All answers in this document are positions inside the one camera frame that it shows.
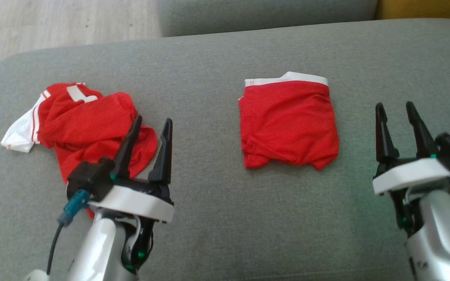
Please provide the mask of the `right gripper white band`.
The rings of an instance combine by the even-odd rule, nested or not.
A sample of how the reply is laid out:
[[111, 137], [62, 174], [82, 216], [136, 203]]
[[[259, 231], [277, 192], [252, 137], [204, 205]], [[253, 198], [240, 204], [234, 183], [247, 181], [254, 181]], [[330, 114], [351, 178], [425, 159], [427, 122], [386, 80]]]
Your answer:
[[[450, 178], [450, 170], [435, 158], [439, 150], [412, 101], [407, 101], [406, 110], [409, 123], [414, 128], [416, 158], [419, 160], [401, 164], [373, 179], [373, 190], [376, 195]], [[387, 120], [383, 104], [377, 103], [375, 107], [377, 162], [391, 162], [400, 156], [391, 140]]]

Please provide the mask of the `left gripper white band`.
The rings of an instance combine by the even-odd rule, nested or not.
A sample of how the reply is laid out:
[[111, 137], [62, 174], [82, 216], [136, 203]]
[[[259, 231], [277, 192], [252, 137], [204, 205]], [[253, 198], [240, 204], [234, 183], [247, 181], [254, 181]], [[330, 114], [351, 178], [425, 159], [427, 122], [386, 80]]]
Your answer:
[[[136, 141], [139, 137], [143, 118], [138, 115], [114, 157], [112, 179], [130, 177], [130, 161]], [[99, 209], [107, 209], [136, 215], [157, 222], [170, 223], [175, 212], [174, 202], [170, 199], [168, 185], [171, 182], [173, 156], [173, 121], [166, 119], [160, 135], [161, 147], [148, 181], [121, 180], [115, 183], [109, 192], [97, 201], [91, 200], [89, 205]]]

